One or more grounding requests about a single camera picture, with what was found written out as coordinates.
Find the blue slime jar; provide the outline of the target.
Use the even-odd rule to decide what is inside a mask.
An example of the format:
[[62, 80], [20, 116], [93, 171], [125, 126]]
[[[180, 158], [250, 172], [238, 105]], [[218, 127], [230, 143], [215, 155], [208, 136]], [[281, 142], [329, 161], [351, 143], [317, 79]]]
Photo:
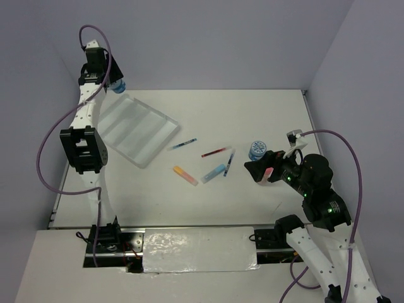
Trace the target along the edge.
[[266, 144], [262, 141], [253, 141], [249, 149], [248, 157], [252, 161], [257, 161], [266, 153]]
[[110, 90], [112, 90], [116, 94], [123, 93], [126, 90], [126, 83], [123, 79], [117, 80], [116, 82], [110, 85]]

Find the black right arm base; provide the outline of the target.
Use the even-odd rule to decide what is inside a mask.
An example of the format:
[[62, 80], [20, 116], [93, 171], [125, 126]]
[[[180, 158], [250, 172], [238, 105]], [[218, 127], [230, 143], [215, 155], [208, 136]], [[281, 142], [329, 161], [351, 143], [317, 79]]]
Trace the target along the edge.
[[254, 229], [249, 240], [255, 244], [259, 265], [291, 263], [296, 256], [295, 251], [278, 238], [274, 228]]

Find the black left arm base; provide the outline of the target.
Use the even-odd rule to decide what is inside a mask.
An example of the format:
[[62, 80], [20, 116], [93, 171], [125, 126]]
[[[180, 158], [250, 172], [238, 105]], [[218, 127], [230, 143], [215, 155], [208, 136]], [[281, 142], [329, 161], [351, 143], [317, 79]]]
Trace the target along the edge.
[[127, 273], [142, 273], [145, 232], [122, 229], [117, 220], [96, 228], [89, 234], [76, 232], [76, 237], [86, 243], [84, 268], [123, 268]]

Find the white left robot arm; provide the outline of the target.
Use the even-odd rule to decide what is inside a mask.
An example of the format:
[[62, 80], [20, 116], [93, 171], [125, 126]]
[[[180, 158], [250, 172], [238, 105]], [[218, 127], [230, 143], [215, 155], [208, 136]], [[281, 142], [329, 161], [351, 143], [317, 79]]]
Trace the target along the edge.
[[96, 40], [85, 46], [87, 62], [78, 80], [80, 108], [76, 110], [70, 127], [61, 130], [59, 135], [70, 166], [90, 190], [87, 196], [95, 215], [93, 224], [101, 229], [117, 225], [105, 181], [108, 149], [97, 129], [101, 105], [107, 96], [107, 85], [102, 83], [109, 63], [107, 54]]

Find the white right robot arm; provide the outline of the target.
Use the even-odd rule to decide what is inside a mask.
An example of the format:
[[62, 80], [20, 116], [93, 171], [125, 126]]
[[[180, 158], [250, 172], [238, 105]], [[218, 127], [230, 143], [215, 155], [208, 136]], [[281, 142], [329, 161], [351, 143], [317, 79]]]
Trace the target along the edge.
[[306, 155], [301, 163], [284, 151], [268, 151], [244, 164], [255, 182], [272, 172], [268, 182], [283, 181], [303, 197], [302, 208], [327, 249], [322, 252], [297, 215], [275, 222], [275, 242], [290, 246], [315, 276], [325, 302], [389, 302], [373, 283], [358, 247], [350, 242], [353, 221], [345, 202], [331, 187], [333, 171], [318, 154]]

